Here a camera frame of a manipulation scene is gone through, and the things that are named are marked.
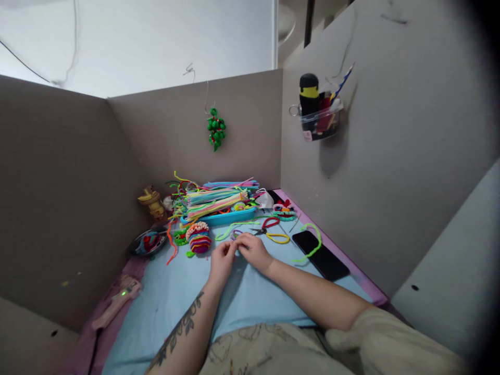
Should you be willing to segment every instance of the person's left hand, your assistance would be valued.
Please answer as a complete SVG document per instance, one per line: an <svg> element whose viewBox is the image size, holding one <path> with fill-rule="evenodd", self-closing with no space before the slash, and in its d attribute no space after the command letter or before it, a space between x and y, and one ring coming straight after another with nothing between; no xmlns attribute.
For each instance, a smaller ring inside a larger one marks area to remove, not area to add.
<svg viewBox="0 0 500 375"><path fill-rule="evenodd" d="M214 251L212 251L212 260L208 282L213 283L217 288L220 288L221 290L224 288L229 274L231 273L236 248L236 246L233 246L233 248L231 248L231 241L225 241L221 242L214 249Z"/></svg>

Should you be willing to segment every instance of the light blue mat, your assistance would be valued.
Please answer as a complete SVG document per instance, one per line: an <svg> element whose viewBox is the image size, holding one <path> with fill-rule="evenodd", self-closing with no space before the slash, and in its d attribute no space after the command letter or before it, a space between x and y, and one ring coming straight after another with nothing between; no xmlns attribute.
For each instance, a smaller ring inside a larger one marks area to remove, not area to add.
<svg viewBox="0 0 500 375"><path fill-rule="evenodd" d="M259 210L256 216L269 214ZM298 223L292 233L288 233L293 224L293 221L281 222L281 227L290 238L292 234L299 233L302 226ZM212 249L219 243L214 243L218 230L225 233L228 226L210 228ZM248 231L248 228L257 229L260 226L238 227L243 232ZM278 226L272 227L270 231L281 233ZM292 240L286 245L280 245L265 235L261 238L274 258L320 276L309 261L304 264L291 262L291 259L301 259L304 256ZM156 255L155 260L148 264L142 278L143 291L127 313L106 359L103 375L144 374L165 338L193 303L208 279L210 253L189 259L185 255L187 251L188 245L181 246L177 257L166 266L173 254L173 247L166 245L165 249ZM351 276L335 283L372 302ZM290 322L301 327L315 325L277 285L262 276L240 256L234 262L222 294L211 339L213 341L225 333L261 322Z"/></svg>

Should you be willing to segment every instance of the wall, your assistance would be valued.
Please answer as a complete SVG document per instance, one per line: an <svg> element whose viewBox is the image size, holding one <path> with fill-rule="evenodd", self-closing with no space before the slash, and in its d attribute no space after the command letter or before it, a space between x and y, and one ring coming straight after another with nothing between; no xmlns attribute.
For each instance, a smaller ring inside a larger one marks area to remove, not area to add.
<svg viewBox="0 0 500 375"><path fill-rule="evenodd" d="M323 32L324 23L327 18L335 15L339 9L347 5L348 0L315 0L314 13L312 16L312 35L314 40ZM286 5L295 13L296 23L292 34L278 48L278 66L283 67L285 61L294 58L304 49L304 35L306 31L307 1L303 0L280 0L280 4Z"/></svg>
<svg viewBox="0 0 500 375"><path fill-rule="evenodd" d="M399 0L404 26L357 0L283 70L281 188L389 296L499 155L488 56L453 3ZM300 76L354 62L341 132L306 143Z"/></svg>
<svg viewBox="0 0 500 375"><path fill-rule="evenodd" d="M104 99L0 76L0 113L0 295L79 330L151 224L148 180Z"/></svg>
<svg viewBox="0 0 500 375"><path fill-rule="evenodd" d="M276 66L274 1L85 0L78 58L64 88L99 97ZM49 81L73 54L72 0L0 0L0 39ZM0 74L43 83L0 45Z"/></svg>
<svg viewBox="0 0 500 375"><path fill-rule="evenodd" d="M0 337L0 373L9 375L53 374L78 340L75 332L3 298Z"/></svg>
<svg viewBox="0 0 500 375"><path fill-rule="evenodd" d="M499 207L500 159L392 300L416 329L468 358L498 296Z"/></svg>
<svg viewBox="0 0 500 375"><path fill-rule="evenodd" d="M282 71L210 81L207 108L216 101L226 138L214 153L204 103L207 84L111 98L139 161L159 190L173 179L246 180L280 187Z"/></svg>

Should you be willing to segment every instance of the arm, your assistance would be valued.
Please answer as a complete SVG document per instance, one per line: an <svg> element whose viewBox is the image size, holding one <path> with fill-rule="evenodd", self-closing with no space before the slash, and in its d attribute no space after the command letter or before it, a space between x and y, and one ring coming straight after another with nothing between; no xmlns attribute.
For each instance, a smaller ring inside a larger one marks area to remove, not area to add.
<svg viewBox="0 0 500 375"><path fill-rule="evenodd" d="M250 233L238 236L238 247L248 262L278 284L295 303L325 329L347 331L357 317L372 305L321 277L287 265L269 255L262 240Z"/></svg>
<svg viewBox="0 0 500 375"><path fill-rule="evenodd" d="M230 242L212 252L210 276L193 304L167 337L146 371L148 375L198 374L206 358L220 295L234 260Z"/></svg>

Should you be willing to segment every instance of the black phone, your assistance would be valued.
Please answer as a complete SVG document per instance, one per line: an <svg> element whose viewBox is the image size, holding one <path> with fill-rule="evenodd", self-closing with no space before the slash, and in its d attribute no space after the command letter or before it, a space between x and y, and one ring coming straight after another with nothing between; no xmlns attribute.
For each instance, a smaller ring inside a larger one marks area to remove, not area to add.
<svg viewBox="0 0 500 375"><path fill-rule="evenodd" d="M292 239L304 254L309 254L318 246L318 239L309 231L294 234ZM349 275L349 269L325 245L321 245L309 260L328 281L335 281Z"/></svg>

